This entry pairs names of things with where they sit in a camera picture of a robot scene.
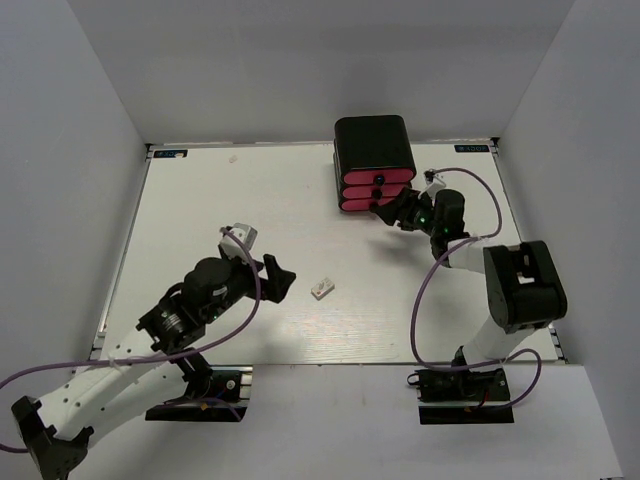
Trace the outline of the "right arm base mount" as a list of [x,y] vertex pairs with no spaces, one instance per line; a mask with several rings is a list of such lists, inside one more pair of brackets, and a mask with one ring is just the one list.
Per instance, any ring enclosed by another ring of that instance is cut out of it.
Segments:
[[502,368],[490,372],[417,370],[407,377],[417,391],[421,425],[513,424]]

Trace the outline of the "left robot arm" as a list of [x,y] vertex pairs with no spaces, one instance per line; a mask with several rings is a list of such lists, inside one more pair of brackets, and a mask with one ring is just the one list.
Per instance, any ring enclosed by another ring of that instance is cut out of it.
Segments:
[[103,433],[163,399],[210,400],[215,371],[193,345],[238,301],[281,302],[296,279],[276,258],[222,254],[200,260],[112,350],[58,389],[11,407],[27,453],[44,479],[65,479]]

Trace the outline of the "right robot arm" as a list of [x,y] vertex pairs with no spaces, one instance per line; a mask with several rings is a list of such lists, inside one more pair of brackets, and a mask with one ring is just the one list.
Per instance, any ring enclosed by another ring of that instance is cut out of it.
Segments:
[[420,358],[415,341],[418,310],[436,271],[449,268],[484,276],[489,316],[448,368],[459,396],[477,397],[488,385],[486,372],[517,357],[516,348],[526,338],[566,315],[567,296],[546,243],[494,245],[490,235],[469,234],[460,192],[442,189],[431,195],[404,188],[395,199],[370,210],[385,224],[423,232],[430,240],[435,263],[419,287],[411,313],[410,341],[416,359]]

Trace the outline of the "pink top drawer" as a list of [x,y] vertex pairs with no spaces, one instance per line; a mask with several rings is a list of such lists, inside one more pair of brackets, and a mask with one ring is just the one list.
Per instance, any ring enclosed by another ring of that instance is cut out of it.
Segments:
[[415,177],[414,170],[406,168],[352,170],[342,177],[346,185],[402,184]]

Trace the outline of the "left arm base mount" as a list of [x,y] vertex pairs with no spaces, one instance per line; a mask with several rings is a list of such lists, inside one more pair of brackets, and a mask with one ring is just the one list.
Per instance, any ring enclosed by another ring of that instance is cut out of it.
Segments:
[[216,366],[209,377],[189,384],[180,397],[149,409],[145,420],[181,423],[239,423],[250,400],[253,368]]

